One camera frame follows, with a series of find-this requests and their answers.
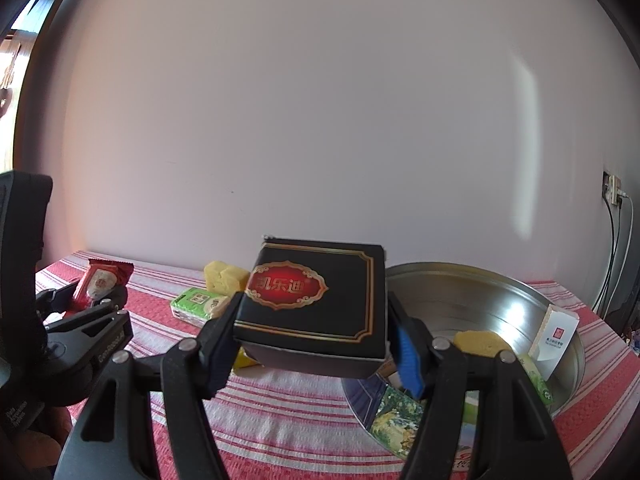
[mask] metal screw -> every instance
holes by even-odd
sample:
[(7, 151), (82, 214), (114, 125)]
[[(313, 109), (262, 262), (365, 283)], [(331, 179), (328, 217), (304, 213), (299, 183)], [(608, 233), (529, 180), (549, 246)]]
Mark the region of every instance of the metal screw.
[(433, 346), (434, 350), (442, 351), (447, 350), (451, 346), (451, 343), (445, 337), (435, 337), (433, 339), (433, 342), (431, 343), (431, 346)]
[(111, 360), (117, 365), (126, 363), (128, 359), (129, 352), (127, 352), (126, 350), (118, 350), (113, 356), (111, 356)]
[(191, 352), (198, 346), (198, 342), (193, 337), (187, 337), (178, 343), (178, 348), (183, 352)]
[(516, 362), (516, 356), (513, 354), (513, 352), (509, 352), (508, 350), (503, 350), (502, 352), (500, 352), (500, 361), (510, 365)]

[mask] yellow object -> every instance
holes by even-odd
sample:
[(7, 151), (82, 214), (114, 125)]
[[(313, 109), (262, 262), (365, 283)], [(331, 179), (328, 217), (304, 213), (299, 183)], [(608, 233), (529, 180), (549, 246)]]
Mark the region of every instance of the yellow object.
[(260, 363), (258, 361), (254, 361), (246, 354), (246, 352), (244, 351), (244, 348), (240, 347), (240, 350), (238, 351), (238, 356), (234, 361), (233, 368), (234, 370), (239, 370), (240, 368), (247, 368), (248, 366), (254, 366), (259, 364)]
[(504, 339), (490, 330), (458, 332), (453, 338), (453, 344), (463, 352), (485, 357), (495, 357), (502, 350), (513, 352)]
[(249, 271), (225, 262), (211, 262), (204, 268), (204, 280), (209, 292), (232, 296), (235, 292), (244, 290), (249, 280)]

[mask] white box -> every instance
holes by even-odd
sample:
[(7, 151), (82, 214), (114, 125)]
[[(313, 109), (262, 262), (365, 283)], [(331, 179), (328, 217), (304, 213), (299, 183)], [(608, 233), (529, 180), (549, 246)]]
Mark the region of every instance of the white box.
[(546, 381), (556, 369), (569, 341), (574, 336), (580, 317), (570, 310), (550, 304), (542, 320), (540, 330), (533, 340), (529, 357), (536, 363)]

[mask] gold border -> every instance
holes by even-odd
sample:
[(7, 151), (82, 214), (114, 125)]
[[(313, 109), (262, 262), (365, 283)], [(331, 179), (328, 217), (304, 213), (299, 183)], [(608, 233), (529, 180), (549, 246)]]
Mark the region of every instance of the gold border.
[(353, 254), (363, 259), (367, 263), (367, 297), (366, 297), (366, 314), (364, 320), (364, 329), (360, 330), (356, 335), (345, 336), (337, 334), (322, 334), (319, 332), (306, 332), (300, 330), (292, 330), (289, 328), (274, 328), (268, 325), (261, 325), (257, 323), (250, 323), (247, 321), (238, 321), (234, 323), (234, 326), (247, 328), (249, 330), (257, 330), (258, 332), (267, 332), (270, 334), (287, 335), (292, 337), (299, 337), (303, 339), (318, 339), (322, 341), (336, 341), (341, 343), (359, 343), (366, 336), (373, 334), (373, 281), (374, 281), (374, 266), (373, 256), (369, 256), (364, 251), (355, 251), (351, 249), (334, 249), (328, 247), (309, 247), (300, 245), (288, 245), (288, 244), (271, 244), (265, 242), (263, 247), (274, 249), (290, 249), (293, 251), (311, 251), (314, 253), (333, 253), (333, 254)]
[[(307, 297), (306, 300), (301, 300), (299, 303), (273, 303), (273, 301), (264, 300), (263, 298), (260, 297), (260, 294), (258, 293), (257, 290), (255, 290), (254, 288), (249, 288), (249, 283), (251, 283), (251, 278), (254, 276), (256, 272), (258, 274), (261, 274), (271, 269), (271, 267), (292, 267), (293, 269), (301, 270), (303, 273), (303, 276), (307, 276), (308, 278), (316, 280), (320, 285), (320, 289), (316, 294), (314, 294), (310, 298)], [(314, 303), (315, 301), (322, 298), (322, 295), (328, 290), (329, 290), (329, 287), (326, 286), (326, 283), (324, 282), (324, 278), (320, 276), (320, 274), (315, 272), (313, 269), (310, 269), (309, 267), (305, 267), (304, 265), (295, 264), (293, 262), (290, 262), (289, 260), (285, 260), (284, 262), (271, 262), (268, 264), (261, 264), (261, 265), (255, 266), (254, 270), (251, 273), (251, 276), (249, 276), (249, 280), (247, 281), (247, 286), (244, 293), (249, 298), (254, 300), (256, 303), (260, 303), (263, 306), (271, 307), (273, 310), (283, 310), (283, 309), (290, 310), (292, 308), (300, 308), (302, 306), (308, 306)]]

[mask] black box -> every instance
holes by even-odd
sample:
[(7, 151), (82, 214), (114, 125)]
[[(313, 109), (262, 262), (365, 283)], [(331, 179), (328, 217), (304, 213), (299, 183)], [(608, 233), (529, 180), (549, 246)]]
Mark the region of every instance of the black box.
[(234, 336), (265, 366), (369, 377), (386, 353), (383, 248), (268, 238)]

